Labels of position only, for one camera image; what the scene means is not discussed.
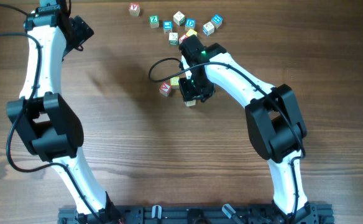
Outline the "blue X letter block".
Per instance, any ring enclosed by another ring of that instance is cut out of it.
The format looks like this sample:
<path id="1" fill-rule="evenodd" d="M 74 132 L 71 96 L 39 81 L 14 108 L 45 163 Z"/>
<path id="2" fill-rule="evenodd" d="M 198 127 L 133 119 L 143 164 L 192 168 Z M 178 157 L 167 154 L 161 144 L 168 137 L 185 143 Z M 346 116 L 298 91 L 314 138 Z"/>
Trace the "blue X letter block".
<path id="1" fill-rule="evenodd" d="M 196 105 L 196 100 L 185 101 L 185 105 L 187 107 L 195 106 Z"/>

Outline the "yellow S letter block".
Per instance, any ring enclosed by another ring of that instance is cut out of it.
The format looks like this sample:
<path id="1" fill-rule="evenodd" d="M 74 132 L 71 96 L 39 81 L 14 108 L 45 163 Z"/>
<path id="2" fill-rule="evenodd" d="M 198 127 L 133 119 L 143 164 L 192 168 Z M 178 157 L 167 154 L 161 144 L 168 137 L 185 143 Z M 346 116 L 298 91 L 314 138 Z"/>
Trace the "yellow S letter block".
<path id="1" fill-rule="evenodd" d="M 179 89 L 179 79 L 180 77 L 173 77 L 170 79 L 170 85 L 173 89 Z"/>

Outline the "red A letter block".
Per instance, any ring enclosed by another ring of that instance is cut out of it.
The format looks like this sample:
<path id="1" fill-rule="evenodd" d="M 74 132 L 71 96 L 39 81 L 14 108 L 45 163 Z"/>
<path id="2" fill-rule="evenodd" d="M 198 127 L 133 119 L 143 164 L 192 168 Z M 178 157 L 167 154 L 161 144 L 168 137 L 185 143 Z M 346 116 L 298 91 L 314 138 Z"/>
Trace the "red A letter block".
<path id="1" fill-rule="evenodd" d="M 163 82 L 159 88 L 159 92 L 164 96 L 169 96 L 172 92 L 172 86 L 167 82 Z"/>

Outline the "white blue side block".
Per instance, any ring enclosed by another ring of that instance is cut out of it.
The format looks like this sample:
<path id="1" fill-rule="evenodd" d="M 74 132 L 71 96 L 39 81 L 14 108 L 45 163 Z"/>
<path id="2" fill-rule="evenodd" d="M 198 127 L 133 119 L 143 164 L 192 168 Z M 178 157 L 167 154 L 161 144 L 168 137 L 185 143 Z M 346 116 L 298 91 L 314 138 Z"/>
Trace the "white blue side block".
<path id="1" fill-rule="evenodd" d="M 215 30 L 215 26 L 211 22 L 207 22 L 203 25 L 203 33 L 206 36 L 211 35 Z"/>

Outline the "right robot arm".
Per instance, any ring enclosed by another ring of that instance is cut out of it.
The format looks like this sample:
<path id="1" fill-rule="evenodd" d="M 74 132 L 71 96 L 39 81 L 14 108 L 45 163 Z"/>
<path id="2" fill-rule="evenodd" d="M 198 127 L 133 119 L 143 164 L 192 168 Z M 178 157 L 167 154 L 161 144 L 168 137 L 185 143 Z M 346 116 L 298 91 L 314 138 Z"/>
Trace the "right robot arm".
<path id="1" fill-rule="evenodd" d="M 179 80 L 184 102 L 212 97 L 215 87 L 226 90 L 244 108 L 250 143 L 268 162 L 273 203 L 286 223 L 298 223 L 308 202 L 301 183 L 300 162 L 305 158 L 306 127 L 293 90 L 275 87 L 239 66 L 219 44 L 203 46 L 196 35 L 185 38 L 179 50 Z"/>

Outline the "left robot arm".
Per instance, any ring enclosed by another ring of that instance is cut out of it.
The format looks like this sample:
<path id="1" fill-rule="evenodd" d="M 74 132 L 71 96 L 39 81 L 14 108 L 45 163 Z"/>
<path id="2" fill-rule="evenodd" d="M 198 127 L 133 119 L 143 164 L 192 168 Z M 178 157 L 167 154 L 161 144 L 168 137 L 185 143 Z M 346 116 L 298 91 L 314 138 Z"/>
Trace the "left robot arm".
<path id="1" fill-rule="evenodd" d="M 36 171 L 20 168 L 12 160 L 11 139 L 17 133 L 27 151 L 44 162 L 43 168 L 52 167 L 57 172 L 76 203 L 72 218 L 63 210 L 59 212 L 60 223 L 122 223 L 121 213 L 85 159 L 81 121 L 62 97 L 64 57 L 73 49 L 82 51 L 83 43 L 94 34 L 81 17 L 70 14 L 70 1 L 41 1 L 27 14 L 27 74 L 19 99 L 7 104 L 12 127 L 6 156 L 15 170 Z"/>

